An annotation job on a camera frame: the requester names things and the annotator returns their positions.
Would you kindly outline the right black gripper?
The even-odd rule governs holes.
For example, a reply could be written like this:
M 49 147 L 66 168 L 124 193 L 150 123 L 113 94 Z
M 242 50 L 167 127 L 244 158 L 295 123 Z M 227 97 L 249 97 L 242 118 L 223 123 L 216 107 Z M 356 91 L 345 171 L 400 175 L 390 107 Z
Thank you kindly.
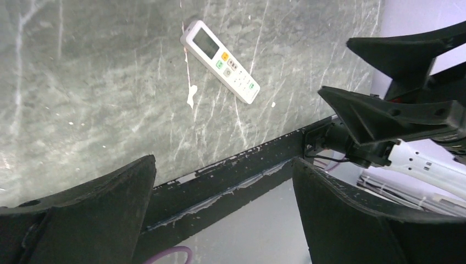
M 360 145 L 431 139 L 465 164 L 465 63 L 429 76 L 438 56 L 463 44 L 464 21 L 414 35 L 352 37 L 346 46 L 392 79 L 385 101 L 328 86 L 318 94 Z

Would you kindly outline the white remote control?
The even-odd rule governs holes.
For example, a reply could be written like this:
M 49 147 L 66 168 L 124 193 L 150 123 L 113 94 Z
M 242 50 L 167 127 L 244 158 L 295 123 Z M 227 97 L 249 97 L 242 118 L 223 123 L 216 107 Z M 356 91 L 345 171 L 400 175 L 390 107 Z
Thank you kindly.
M 260 85 L 203 21 L 190 23 L 180 42 L 241 102 L 253 103 Z

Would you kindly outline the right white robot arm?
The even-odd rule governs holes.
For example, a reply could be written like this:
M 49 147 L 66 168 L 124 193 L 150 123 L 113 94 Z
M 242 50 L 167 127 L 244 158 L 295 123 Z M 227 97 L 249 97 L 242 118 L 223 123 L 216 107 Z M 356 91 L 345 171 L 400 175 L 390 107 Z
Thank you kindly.
M 304 136 L 304 157 L 329 149 L 362 168 L 410 175 L 465 198 L 465 173 L 409 146 L 432 140 L 465 164 L 465 64 L 431 74 L 435 59 L 465 44 L 465 22 L 421 34 L 353 37 L 346 45 L 391 78 L 384 97 L 323 86 L 335 111 Z

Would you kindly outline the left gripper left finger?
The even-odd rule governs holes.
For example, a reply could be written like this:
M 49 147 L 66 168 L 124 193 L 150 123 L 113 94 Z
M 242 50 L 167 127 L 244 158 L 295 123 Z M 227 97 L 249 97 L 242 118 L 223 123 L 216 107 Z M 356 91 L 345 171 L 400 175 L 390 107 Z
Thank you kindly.
M 130 263 L 156 159 L 16 207 L 1 207 L 1 263 Z

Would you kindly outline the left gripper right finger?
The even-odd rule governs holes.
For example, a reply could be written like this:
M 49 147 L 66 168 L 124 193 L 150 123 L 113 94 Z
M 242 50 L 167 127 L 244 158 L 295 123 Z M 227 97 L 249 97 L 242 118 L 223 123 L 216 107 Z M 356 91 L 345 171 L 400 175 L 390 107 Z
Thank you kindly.
M 465 218 L 387 201 L 301 158 L 292 169 L 313 263 L 465 263 Z

